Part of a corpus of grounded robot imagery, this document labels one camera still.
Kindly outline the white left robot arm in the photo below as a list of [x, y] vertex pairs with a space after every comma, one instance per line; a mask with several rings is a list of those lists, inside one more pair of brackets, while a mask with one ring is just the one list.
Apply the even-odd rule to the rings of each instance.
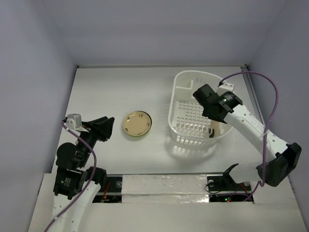
[[53, 188], [52, 220], [46, 232], [79, 232], [96, 194], [108, 188], [106, 170], [97, 167], [94, 147], [112, 135], [114, 117], [82, 121], [80, 114], [69, 114], [62, 128], [76, 138], [56, 151], [56, 178]]

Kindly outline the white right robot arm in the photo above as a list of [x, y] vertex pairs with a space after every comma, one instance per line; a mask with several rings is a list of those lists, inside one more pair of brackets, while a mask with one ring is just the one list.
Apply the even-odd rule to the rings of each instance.
[[203, 107], [204, 117], [234, 127], [262, 156], [261, 163], [230, 166], [222, 178], [226, 189], [234, 189], [241, 182], [258, 180], [276, 187], [295, 169], [302, 151], [300, 145], [289, 144], [267, 130], [233, 92], [218, 95], [205, 84], [193, 93], [193, 97]]

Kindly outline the cream plate with flower print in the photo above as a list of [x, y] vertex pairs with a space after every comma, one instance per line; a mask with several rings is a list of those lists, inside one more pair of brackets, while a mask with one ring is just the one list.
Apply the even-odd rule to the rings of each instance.
[[125, 116], [123, 130], [132, 137], [144, 136], [152, 127], [152, 118], [144, 111], [134, 111]]

